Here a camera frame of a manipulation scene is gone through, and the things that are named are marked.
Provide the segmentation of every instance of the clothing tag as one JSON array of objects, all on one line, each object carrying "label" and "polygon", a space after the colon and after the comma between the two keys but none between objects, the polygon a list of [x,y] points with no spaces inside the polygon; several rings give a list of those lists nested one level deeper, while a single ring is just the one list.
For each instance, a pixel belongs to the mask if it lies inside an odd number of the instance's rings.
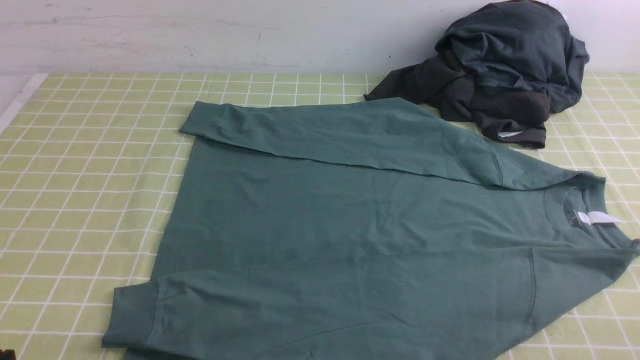
[{"label": "clothing tag", "polygon": [[578,217],[580,218],[581,222],[584,222],[585,224],[589,224],[591,225],[591,219],[589,218],[589,215],[585,214],[585,213],[577,213]]},{"label": "clothing tag", "polygon": [[611,224],[613,222],[622,222],[622,220],[600,211],[589,211],[587,216],[589,217],[591,224]]},{"label": "clothing tag", "polygon": [[498,136],[501,138],[510,138],[512,136],[516,136],[522,134],[522,131],[512,131],[510,133],[498,133]]}]

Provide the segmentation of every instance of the fabric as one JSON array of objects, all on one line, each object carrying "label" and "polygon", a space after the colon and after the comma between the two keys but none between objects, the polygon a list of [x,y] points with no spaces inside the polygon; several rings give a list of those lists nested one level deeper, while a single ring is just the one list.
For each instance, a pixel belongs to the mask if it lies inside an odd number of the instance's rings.
[{"label": "fabric", "polygon": [[604,179],[402,99],[198,102],[180,131],[152,280],[116,290],[103,338],[129,359],[494,359],[640,248],[578,221],[605,211]]},{"label": "fabric", "polygon": [[[435,49],[435,57],[389,73],[365,98],[426,102],[445,120],[475,122],[492,140],[537,149],[549,115],[580,100],[589,61],[564,17],[528,0],[489,4],[457,20]],[[500,136],[512,132],[521,133]]]}]

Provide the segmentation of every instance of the grid pattern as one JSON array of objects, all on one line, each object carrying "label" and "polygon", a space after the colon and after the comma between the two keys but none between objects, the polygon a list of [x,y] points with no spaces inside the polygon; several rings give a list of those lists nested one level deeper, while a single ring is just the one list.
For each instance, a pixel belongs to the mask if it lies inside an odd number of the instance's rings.
[{"label": "grid pattern", "polygon": [[[51,74],[0,135],[0,348],[22,360],[115,360],[100,349],[113,288],[145,282],[193,143],[194,101],[362,101],[382,79],[342,74]],[[608,178],[609,212],[640,237],[640,74],[588,74],[515,150]],[[472,124],[458,126],[477,131]],[[500,357],[640,360],[640,263]]]}]

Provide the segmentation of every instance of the ribbed cuff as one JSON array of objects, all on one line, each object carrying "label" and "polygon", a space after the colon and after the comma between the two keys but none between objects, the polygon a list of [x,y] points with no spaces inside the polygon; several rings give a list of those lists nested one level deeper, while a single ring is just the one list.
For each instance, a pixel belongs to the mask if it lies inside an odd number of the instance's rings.
[{"label": "ribbed cuff", "polygon": [[115,288],[103,348],[145,347],[156,320],[158,285],[154,282]]}]

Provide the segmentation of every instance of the wall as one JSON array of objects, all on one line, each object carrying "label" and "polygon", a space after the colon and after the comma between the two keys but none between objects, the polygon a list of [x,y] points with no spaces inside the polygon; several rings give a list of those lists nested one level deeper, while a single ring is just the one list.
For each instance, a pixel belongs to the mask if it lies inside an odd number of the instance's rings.
[{"label": "wall", "polygon": [[[386,72],[483,0],[4,0],[0,73]],[[555,0],[589,70],[640,71],[638,0]]]}]

